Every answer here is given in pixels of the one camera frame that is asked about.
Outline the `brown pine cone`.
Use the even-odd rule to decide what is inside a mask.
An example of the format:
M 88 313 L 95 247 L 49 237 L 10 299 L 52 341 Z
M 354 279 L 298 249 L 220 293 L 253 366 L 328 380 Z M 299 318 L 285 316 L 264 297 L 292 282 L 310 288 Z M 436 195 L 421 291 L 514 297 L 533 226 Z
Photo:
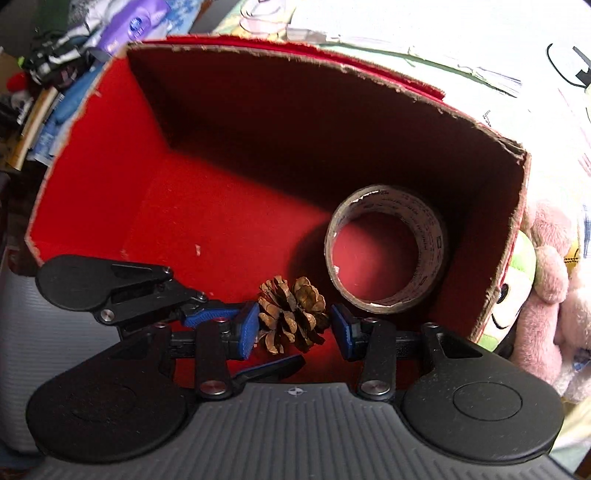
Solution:
M 259 333 L 256 344 L 272 355 L 284 354 L 294 346 L 308 352 L 325 343 L 329 328 L 327 302 L 308 277 L 290 285 L 277 275 L 259 285 Z

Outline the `green face plush toy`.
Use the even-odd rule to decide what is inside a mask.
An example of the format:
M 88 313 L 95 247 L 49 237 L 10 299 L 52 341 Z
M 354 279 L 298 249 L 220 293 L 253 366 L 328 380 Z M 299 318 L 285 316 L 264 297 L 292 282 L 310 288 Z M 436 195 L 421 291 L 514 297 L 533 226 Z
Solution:
M 526 234 L 519 232 L 501 285 L 499 299 L 478 341 L 481 347 L 494 351 L 509 334 L 530 294 L 535 270 L 534 246 Z

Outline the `red cardboard box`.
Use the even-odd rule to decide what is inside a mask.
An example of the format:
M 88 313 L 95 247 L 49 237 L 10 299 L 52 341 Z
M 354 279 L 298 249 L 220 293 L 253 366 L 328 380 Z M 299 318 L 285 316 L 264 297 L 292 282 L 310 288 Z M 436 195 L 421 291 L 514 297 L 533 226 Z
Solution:
M 226 302 L 274 275 L 338 299 L 332 212 L 375 184 L 438 215 L 447 255 L 425 303 L 475 339 L 520 227 L 530 158 L 402 74 L 301 44 L 188 36 L 136 44 L 102 69 L 29 223 L 36 259 L 159 264 Z

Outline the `pink plush toy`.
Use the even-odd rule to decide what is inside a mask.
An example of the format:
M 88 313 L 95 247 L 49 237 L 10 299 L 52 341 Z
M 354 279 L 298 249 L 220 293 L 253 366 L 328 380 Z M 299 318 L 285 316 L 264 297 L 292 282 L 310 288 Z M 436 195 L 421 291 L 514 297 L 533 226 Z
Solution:
M 590 396 L 590 214 L 540 204 L 525 220 L 536 271 L 510 360 L 581 403 Z

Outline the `pile of clothes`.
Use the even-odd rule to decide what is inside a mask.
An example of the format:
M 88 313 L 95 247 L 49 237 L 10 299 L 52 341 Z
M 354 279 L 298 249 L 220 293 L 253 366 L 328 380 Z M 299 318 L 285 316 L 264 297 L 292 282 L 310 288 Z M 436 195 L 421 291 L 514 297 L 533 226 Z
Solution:
M 127 1 L 39 1 L 30 51 L 19 67 L 38 85 L 59 85 L 85 68 L 89 51 Z

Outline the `purple tissue pack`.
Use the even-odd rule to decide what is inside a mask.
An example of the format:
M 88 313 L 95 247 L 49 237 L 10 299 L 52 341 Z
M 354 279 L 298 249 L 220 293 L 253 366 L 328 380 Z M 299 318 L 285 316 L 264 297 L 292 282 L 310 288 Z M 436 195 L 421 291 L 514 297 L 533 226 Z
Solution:
M 129 1 L 106 25 L 96 48 L 114 55 L 128 42 L 143 40 L 168 12 L 169 5 L 164 0 Z

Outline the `stack of printed papers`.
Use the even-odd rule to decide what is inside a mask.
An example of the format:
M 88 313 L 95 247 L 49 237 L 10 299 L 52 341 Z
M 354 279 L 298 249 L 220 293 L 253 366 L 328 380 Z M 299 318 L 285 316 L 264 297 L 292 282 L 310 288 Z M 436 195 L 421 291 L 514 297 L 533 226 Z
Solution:
M 431 32 L 413 32 L 385 24 L 346 25 L 294 18 L 287 24 L 287 39 L 400 58 L 463 76 L 514 98 L 522 90 L 522 81 L 515 75 Z

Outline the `cartoon print bed sheet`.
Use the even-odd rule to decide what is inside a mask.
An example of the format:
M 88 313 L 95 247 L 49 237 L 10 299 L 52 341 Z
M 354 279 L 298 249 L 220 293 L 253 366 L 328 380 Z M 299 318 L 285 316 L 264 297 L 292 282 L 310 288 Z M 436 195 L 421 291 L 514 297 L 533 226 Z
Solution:
M 297 8 L 307 1 L 239 1 L 214 28 L 214 35 L 322 44 L 327 33 L 304 25 Z

